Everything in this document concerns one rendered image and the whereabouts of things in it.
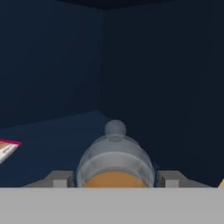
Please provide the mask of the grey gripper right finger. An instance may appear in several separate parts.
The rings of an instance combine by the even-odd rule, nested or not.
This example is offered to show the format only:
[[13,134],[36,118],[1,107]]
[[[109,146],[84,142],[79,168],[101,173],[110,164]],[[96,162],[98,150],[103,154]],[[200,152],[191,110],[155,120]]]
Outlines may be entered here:
[[207,188],[207,185],[187,178],[180,171],[158,171],[156,187]]

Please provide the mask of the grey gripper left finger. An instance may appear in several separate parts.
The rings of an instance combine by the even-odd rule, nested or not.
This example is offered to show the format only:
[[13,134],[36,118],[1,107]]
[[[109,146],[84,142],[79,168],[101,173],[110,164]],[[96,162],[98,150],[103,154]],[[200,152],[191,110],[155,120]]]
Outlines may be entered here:
[[52,171],[45,178],[30,183],[26,187],[53,187],[53,188],[69,188],[74,187],[73,171]]

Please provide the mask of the honey bottle with grey cap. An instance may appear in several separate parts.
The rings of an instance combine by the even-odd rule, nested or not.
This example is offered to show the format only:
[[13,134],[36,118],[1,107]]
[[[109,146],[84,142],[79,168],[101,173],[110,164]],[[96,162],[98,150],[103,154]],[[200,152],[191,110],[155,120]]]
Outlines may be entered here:
[[144,149],[126,135],[126,126],[119,120],[107,122],[104,135],[97,138],[82,155],[77,171],[78,187],[86,185],[90,179],[108,172],[122,172],[153,187],[155,172],[151,160]]

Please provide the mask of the dark blue cabinet interior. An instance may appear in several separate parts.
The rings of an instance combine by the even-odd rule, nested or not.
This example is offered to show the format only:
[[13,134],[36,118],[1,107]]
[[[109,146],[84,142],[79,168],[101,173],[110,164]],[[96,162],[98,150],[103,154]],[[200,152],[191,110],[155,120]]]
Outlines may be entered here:
[[224,179],[224,0],[0,0],[0,187],[74,170],[112,119],[156,169]]

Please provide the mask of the pink and white box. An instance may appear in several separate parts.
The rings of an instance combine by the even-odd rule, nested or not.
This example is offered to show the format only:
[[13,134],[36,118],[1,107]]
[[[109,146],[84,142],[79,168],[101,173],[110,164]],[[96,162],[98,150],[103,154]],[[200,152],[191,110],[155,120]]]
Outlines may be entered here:
[[0,164],[2,164],[20,145],[20,142],[0,139]]

